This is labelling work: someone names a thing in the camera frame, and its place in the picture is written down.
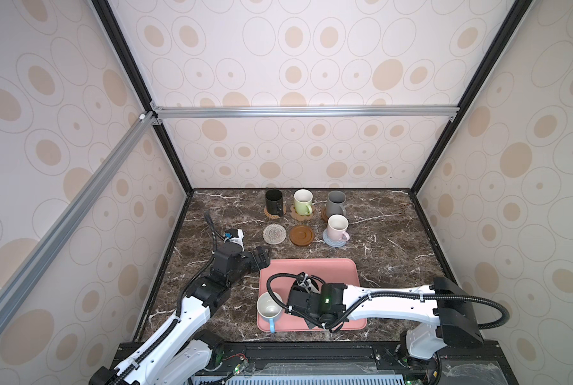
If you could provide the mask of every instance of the white mug with blue handle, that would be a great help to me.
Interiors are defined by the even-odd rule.
[[[278,293],[274,293],[274,295],[282,302],[282,297]],[[269,293],[263,293],[256,301],[256,311],[265,321],[269,322],[269,330],[275,333],[275,321],[284,313],[284,309],[275,303]]]

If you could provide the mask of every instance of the gray mug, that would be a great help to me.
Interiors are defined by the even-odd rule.
[[[325,212],[328,217],[340,214],[346,216],[346,209],[344,208],[344,202],[346,201],[346,195],[341,191],[332,191],[327,196],[327,211]]]

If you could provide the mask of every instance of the brown wooden coaster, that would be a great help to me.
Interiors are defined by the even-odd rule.
[[[297,225],[291,229],[288,237],[296,246],[308,246],[314,240],[314,230],[310,226]]]
[[[316,211],[316,208],[314,206],[312,206],[312,213],[310,215],[299,215],[297,213],[297,211],[295,210],[295,205],[293,204],[291,206],[291,218],[294,220],[297,220],[298,222],[303,222],[305,220],[311,220],[312,218],[314,218],[314,212]]]
[[[327,216],[327,207],[323,207],[323,210],[321,211],[321,218],[325,223],[329,222],[329,217]]]
[[[286,205],[282,205],[282,211],[283,211],[283,212],[286,212]],[[278,216],[278,215],[271,215],[269,212],[267,212],[267,207],[265,207],[265,208],[263,209],[263,212],[265,213],[265,216],[266,216],[267,218],[269,218],[269,219],[278,219],[278,218],[280,218],[280,216]]]

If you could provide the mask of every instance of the round coaster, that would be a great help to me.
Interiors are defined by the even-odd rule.
[[[327,207],[323,207],[321,211],[321,219],[324,220],[325,223],[329,222],[329,217],[327,216]]]
[[[295,205],[293,204],[291,206],[291,218],[294,220],[297,220],[298,222],[303,222],[305,220],[311,220],[312,218],[314,218],[314,212],[315,211],[316,211],[316,209],[313,206],[312,207],[312,213],[310,215],[299,215],[297,213],[297,211],[295,210]]]
[[[264,208],[263,208],[263,212],[265,213],[265,216],[266,216],[267,218],[269,218],[269,219],[278,219],[278,218],[280,218],[279,215],[272,215],[272,214],[270,214],[269,212],[267,212],[267,207],[264,207]],[[282,206],[282,212],[286,212],[286,205],[283,205],[283,206]]]
[[[296,246],[308,246],[314,240],[314,230],[306,225],[297,225],[289,233],[291,242]]]
[[[263,230],[263,239],[269,244],[279,244],[286,239],[286,230],[278,224],[271,224]]]
[[[331,247],[342,247],[346,244],[346,241],[334,241],[327,235],[327,229],[323,232],[323,241]]]

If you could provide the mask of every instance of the black mug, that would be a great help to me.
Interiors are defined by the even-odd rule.
[[[282,191],[272,189],[265,193],[265,206],[270,215],[284,216]]]

